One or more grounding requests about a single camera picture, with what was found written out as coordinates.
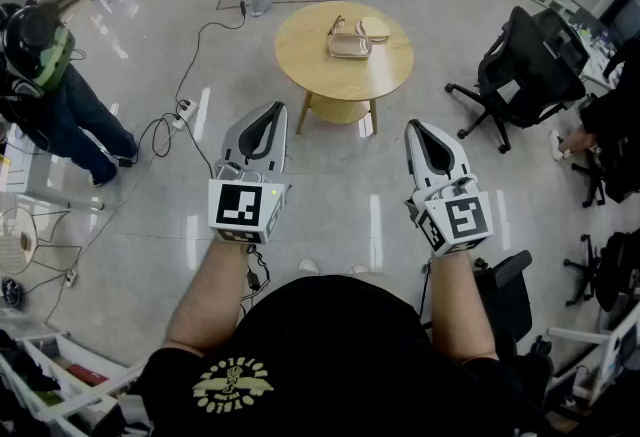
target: white cable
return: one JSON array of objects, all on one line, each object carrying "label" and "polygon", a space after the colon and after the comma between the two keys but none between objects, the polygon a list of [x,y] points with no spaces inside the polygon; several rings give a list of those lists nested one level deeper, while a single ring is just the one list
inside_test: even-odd
[{"label": "white cable", "polygon": [[[162,146],[169,141],[169,139],[173,136],[173,134],[178,131],[177,128],[174,128],[174,130],[169,133],[169,135],[167,136],[167,138],[165,138],[164,142],[162,142],[160,144],[160,146],[158,147],[158,149],[161,149]],[[133,193],[133,191],[136,189],[136,186],[138,186],[140,184],[140,181],[142,181],[142,178],[144,177],[144,175],[147,173],[147,170],[149,169],[149,167],[151,166],[151,162],[153,160],[156,159],[156,157],[158,156],[158,153],[154,152],[153,156],[151,158],[149,158],[149,161],[147,162],[147,165],[145,166],[144,170],[142,171],[142,174],[140,174],[140,177],[138,178],[138,180],[134,183],[134,185],[131,187],[131,190],[129,190],[129,193],[127,194],[127,196],[122,200],[122,202],[120,202],[120,204],[118,204],[116,206],[116,209],[113,210],[113,213],[111,213],[111,215],[109,216],[109,218],[107,219],[107,221],[104,223],[104,225],[100,228],[100,230],[96,233],[96,235],[89,241],[89,243],[87,244],[86,247],[84,247],[82,249],[82,252],[80,252],[80,254],[78,254],[78,257],[76,257],[76,259],[73,261],[73,263],[71,264],[71,266],[66,270],[66,272],[70,272],[74,266],[76,266],[78,264],[78,261],[80,260],[80,258],[85,254],[85,252],[87,252],[87,250],[89,250],[89,247],[91,247],[91,245],[93,245],[93,242],[95,242],[98,239],[98,236],[100,236],[102,234],[102,231],[105,230],[105,228],[109,225],[109,222],[111,222],[111,220],[113,220],[113,217],[116,215],[116,213],[118,212],[118,210],[124,205],[125,202],[127,202],[129,200],[129,197],[131,196],[131,194]],[[51,312],[49,313],[49,316],[47,316],[47,318],[44,320],[44,323],[46,324],[49,321],[49,318],[51,318],[51,315],[53,314],[53,312],[56,310],[56,308],[58,307],[58,304],[60,303],[60,298],[62,296],[62,292],[64,291],[64,282],[62,283],[62,286],[60,286],[60,293],[58,295],[58,301],[56,302],[56,305],[53,306],[53,309],[51,309]]]}]

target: reflective floor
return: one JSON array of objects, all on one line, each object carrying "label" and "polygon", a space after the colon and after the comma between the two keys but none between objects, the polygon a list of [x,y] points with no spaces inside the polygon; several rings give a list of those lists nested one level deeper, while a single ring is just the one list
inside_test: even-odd
[{"label": "reflective floor", "polygon": [[[305,257],[326,273],[364,264],[393,276],[418,307],[421,266],[430,250],[403,206],[413,189],[404,127],[411,118],[436,124],[452,135],[466,126],[480,108],[445,93],[445,83],[473,87],[477,65],[511,9],[538,8],[527,0],[352,1],[395,19],[414,48],[413,73],[378,102],[377,136],[370,134],[368,122],[334,126],[312,113],[302,134],[294,134],[304,94],[278,68],[274,39],[280,25],[303,3],[278,4],[259,18],[248,16],[237,31],[207,28],[180,96],[200,102],[194,134],[211,162],[219,158],[225,131],[249,110],[273,100],[283,101],[289,109],[286,173],[293,189],[273,240],[262,248],[273,284],[290,276]],[[136,138],[150,120],[173,111],[198,29],[212,20],[230,26],[241,22],[238,9],[216,11],[217,3],[113,0],[105,6],[85,0],[65,14],[77,47],[87,52],[76,67]],[[238,0],[220,2],[221,7],[237,4]],[[534,328],[520,343],[523,350],[550,325],[595,327],[595,300],[570,309],[564,306],[573,295],[577,275],[564,268],[562,260],[582,257],[582,233],[591,233],[595,244],[602,246],[613,231],[637,226],[640,198],[583,209],[584,181],[568,163],[551,159],[549,131],[553,127],[566,131],[577,122],[575,110],[570,110],[534,128],[510,128],[513,149],[504,156],[497,151],[497,132],[490,123],[463,143],[481,188],[503,191],[508,222],[473,257],[494,265],[523,249],[533,255],[525,277]],[[164,140],[162,133],[159,141]],[[106,203],[100,212],[73,211],[58,226],[56,243],[86,246],[113,218],[80,259],[78,281],[63,292],[50,323],[124,363],[139,360],[159,345],[168,318],[212,238],[207,226],[208,169],[184,132],[175,135],[169,155],[155,159],[113,215],[151,154],[147,136],[141,163],[121,169],[100,189],[90,187],[87,174],[67,160],[51,165],[52,185],[76,195],[99,194]],[[15,202],[14,197],[2,196],[4,209]],[[24,198],[18,203],[38,212],[50,210]],[[39,260],[63,268],[73,259],[69,255],[43,251]],[[54,273],[32,265],[18,278],[29,289]],[[56,282],[38,288],[29,295],[29,314],[46,317],[58,293]],[[574,350],[570,346],[554,342],[554,358],[563,360]]]}]

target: glasses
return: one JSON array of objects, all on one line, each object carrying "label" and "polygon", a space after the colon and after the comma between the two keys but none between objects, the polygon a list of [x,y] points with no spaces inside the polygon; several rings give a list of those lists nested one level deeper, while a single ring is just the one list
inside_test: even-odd
[{"label": "glasses", "polygon": [[344,18],[342,16],[338,16],[334,21],[333,26],[329,29],[329,33],[327,35],[333,35],[341,26],[344,26]]}]

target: yellow print on shirt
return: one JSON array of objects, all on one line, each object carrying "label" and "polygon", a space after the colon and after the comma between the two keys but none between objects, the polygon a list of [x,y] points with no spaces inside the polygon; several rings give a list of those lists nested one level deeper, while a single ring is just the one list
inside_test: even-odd
[{"label": "yellow print on shirt", "polygon": [[255,359],[220,361],[200,376],[202,380],[193,386],[193,397],[198,398],[198,407],[209,414],[240,410],[253,405],[265,391],[273,391],[265,380],[268,375],[264,365]]}]

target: round wooden table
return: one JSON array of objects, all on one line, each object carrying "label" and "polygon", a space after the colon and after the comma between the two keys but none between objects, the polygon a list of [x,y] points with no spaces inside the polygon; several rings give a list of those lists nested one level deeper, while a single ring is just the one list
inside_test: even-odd
[{"label": "round wooden table", "polygon": [[[338,15],[345,18],[338,33],[356,33],[356,23],[373,16],[389,26],[391,35],[373,43],[368,59],[333,58],[327,34]],[[296,133],[309,108],[336,124],[357,122],[371,113],[377,133],[376,99],[402,85],[413,68],[413,48],[402,28],[382,12],[347,1],[317,3],[294,13],[278,31],[276,58],[285,74],[307,91]]]}]

